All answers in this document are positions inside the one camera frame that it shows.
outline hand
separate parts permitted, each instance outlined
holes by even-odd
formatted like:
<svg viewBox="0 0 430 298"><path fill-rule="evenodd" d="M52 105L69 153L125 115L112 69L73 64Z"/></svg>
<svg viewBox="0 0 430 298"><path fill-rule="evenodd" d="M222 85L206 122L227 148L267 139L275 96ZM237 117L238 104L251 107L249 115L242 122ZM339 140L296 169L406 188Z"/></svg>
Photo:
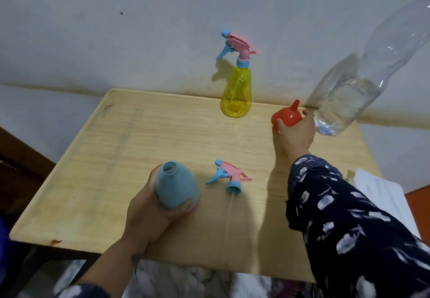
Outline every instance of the hand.
<svg viewBox="0 0 430 298"><path fill-rule="evenodd" d="M276 120L282 146L291 163L302 155L310 154L309 148L314 141L314 114L307 110L303 114L305 117L291 127L285 126L281 119Z"/></svg>
<svg viewBox="0 0 430 298"><path fill-rule="evenodd" d="M156 241L168 225L188 214L193 204L188 200L177 208L165 210L155 194L155 180L162 165L151 171L148 182L130 201L123 240L132 241L141 252Z"/></svg>

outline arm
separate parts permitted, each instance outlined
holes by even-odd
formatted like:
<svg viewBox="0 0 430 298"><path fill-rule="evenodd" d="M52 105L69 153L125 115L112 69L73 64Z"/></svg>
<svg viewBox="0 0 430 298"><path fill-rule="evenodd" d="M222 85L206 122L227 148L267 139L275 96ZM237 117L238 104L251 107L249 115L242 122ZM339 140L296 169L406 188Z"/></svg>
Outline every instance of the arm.
<svg viewBox="0 0 430 298"><path fill-rule="evenodd" d="M308 150L313 115L278 121L289 156L287 218L303 233L312 272L329 297L427 297L430 248Z"/></svg>
<svg viewBox="0 0 430 298"><path fill-rule="evenodd" d="M155 194L155 179L160 167L151 171L146 185L131 200L122 237L100 256L76 285L57 296L122 296L147 245L156 241L172 221L185 216L193 203L187 201L169 211L161 207Z"/></svg>

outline detached spray head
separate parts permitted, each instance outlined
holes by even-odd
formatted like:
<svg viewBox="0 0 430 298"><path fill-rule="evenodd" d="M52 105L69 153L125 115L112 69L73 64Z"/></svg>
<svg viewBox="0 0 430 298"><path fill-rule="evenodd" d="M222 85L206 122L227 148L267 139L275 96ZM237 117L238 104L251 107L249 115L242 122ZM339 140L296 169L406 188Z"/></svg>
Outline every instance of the detached spray head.
<svg viewBox="0 0 430 298"><path fill-rule="evenodd" d="M236 66L239 68L248 68L249 67L249 56L251 54L257 54L257 50L255 50L251 45L246 43L244 40L239 37L232 35L229 31L223 30L221 35L226 38L225 47L221 51L221 53L216 58L220 60L223 56L225 56L229 52L237 51L239 52L239 57L236 61Z"/></svg>

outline tattoo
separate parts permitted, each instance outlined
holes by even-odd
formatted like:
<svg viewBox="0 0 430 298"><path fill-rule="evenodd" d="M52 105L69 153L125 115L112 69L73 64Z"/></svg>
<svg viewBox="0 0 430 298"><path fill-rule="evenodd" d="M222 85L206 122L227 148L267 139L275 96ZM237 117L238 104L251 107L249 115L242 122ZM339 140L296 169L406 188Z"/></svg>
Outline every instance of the tattoo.
<svg viewBox="0 0 430 298"><path fill-rule="evenodd" d="M133 265L136 267L137 264L139 263L140 259L142 258L143 254L142 253L135 253L130 257L131 262L133 263Z"/></svg>

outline table top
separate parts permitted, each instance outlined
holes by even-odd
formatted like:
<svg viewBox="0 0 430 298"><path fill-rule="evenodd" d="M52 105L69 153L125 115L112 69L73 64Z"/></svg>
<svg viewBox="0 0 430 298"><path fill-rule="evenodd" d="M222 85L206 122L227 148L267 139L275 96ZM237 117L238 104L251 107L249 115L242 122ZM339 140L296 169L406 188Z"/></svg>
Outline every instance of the table top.
<svg viewBox="0 0 430 298"><path fill-rule="evenodd" d="M302 234L285 218L288 166L274 149L270 122L280 108L254 103L245 117L233 119L222 114L219 99L110 90L10 237L102 253L120 238L130 199L149 172L174 160L194 173L200 204L151 244L145 258L313 281ZM380 176L356 123L336 137L317 134L310 151L344 177L357 168ZM253 178L230 212L227 180L205 186L216 159Z"/></svg>

